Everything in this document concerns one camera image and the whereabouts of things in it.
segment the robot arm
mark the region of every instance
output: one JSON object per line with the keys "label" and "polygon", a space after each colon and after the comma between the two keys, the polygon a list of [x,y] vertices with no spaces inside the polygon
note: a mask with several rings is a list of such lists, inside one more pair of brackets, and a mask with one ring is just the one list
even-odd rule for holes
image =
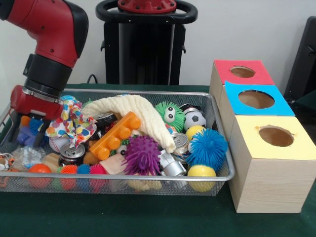
{"label": "robot arm", "polygon": [[65,0],[0,0],[0,19],[26,30],[37,41],[23,72],[27,79],[24,86],[13,89],[11,106],[17,113],[14,129],[21,116],[28,115],[44,120],[43,135],[62,112],[59,98],[82,53],[88,17]]}

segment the wire basket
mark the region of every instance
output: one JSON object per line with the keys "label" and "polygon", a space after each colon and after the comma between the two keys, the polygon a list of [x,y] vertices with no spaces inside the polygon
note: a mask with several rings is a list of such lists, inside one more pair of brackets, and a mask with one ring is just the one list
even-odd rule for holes
{"label": "wire basket", "polygon": [[[162,101],[169,101],[177,105],[190,103],[201,106],[205,113],[206,126],[218,130],[224,135],[215,100],[207,93],[91,89],[66,89],[64,91],[64,95],[72,95],[83,103],[124,93],[139,94],[148,99],[153,105]],[[9,134],[12,132],[11,113],[12,109],[8,106],[0,116],[0,152],[2,153],[11,153],[18,148],[18,144],[7,141]],[[44,150],[46,154],[53,153],[49,145],[46,145]],[[0,192],[215,196],[225,181],[231,180],[234,174],[235,168],[228,149],[226,160],[221,170],[217,172],[217,177],[0,172]],[[201,193],[192,188],[193,186],[195,189],[198,189],[204,185],[208,185],[212,189]]]}

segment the wooden box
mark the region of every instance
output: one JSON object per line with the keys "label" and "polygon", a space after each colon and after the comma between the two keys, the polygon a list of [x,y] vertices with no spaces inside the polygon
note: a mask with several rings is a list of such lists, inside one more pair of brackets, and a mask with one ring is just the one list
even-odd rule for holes
{"label": "wooden box", "polygon": [[274,85],[260,61],[215,60],[209,93],[214,96],[217,106],[220,104],[226,81],[237,84]]}
{"label": "wooden box", "polygon": [[230,148],[237,212],[301,211],[316,176],[316,147],[295,117],[237,115]]}
{"label": "wooden box", "polygon": [[275,85],[246,85],[226,82],[219,112],[227,141],[235,115],[295,116]]}

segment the soccer ball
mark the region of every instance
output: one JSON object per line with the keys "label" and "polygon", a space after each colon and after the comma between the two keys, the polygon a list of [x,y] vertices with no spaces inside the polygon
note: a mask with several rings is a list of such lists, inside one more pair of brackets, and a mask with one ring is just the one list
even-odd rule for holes
{"label": "soccer ball", "polygon": [[186,120],[184,122],[184,129],[187,131],[190,127],[200,125],[206,127],[206,119],[201,112],[190,112],[186,114]]}

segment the white cloth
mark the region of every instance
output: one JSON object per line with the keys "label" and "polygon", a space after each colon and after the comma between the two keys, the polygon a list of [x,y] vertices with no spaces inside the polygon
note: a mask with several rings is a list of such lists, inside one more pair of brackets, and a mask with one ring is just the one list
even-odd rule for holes
{"label": "white cloth", "polygon": [[86,105],[81,112],[84,117],[94,117],[107,112],[119,113],[125,116],[130,111],[134,112],[142,121],[140,131],[152,137],[168,153],[175,150],[175,143],[161,116],[144,97],[125,95],[103,98]]}

